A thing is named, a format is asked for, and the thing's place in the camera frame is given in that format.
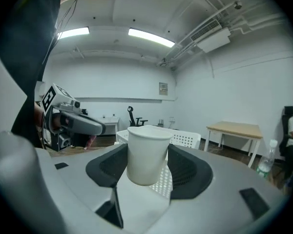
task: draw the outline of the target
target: wall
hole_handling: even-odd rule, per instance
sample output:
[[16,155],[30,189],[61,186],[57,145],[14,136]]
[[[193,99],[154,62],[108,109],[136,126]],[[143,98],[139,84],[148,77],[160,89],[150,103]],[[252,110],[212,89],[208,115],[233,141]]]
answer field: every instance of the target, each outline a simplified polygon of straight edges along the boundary
[[[286,27],[269,27],[232,38],[182,66],[176,82],[180,130],[206,138],[206,126],[218,121],[258,124],[263,154],[270,139],[282,140],[282,110],[293,104],[293,35]],[[218,142],[219,135],[210,140]],[[250,142],[225,136],[223,144],[247,151]]]
[[[120,117],[120,130],[129,126],[128,106],[148,124],[163,119],[168,127],[174,117],[175,80],[168,70],[116,58],[51,59],[48,64],[43,80],[65,88],[91,117]],[[159,95],[160,82],[168,84],[168,96]]]

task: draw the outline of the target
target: ceiling light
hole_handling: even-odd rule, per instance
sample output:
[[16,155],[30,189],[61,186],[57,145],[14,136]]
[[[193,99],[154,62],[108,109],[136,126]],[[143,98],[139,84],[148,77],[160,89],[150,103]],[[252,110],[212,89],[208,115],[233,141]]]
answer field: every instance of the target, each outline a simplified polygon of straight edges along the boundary
[[169,48],[175,45],[175,43],[170,40],[137,29],[129,29],[128,34],[133,37],[140,37],[146,40],[157,42]]
[[90,34],[89,27],[72,29],[58,33],[58,39]]

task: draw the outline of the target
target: bottle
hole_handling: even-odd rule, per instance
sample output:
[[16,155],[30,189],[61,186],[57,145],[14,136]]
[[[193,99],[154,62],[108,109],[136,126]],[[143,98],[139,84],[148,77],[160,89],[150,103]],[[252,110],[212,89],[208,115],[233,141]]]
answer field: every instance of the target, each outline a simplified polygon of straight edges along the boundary
[[269,144],[269,152],[267,152],[266,155],[263,155],[258,163],[256,172],[263,178],[267,178],[268,173],[272,168],[275,156],[275,148],[277,147],[277,145],[278,141],[272,139]]

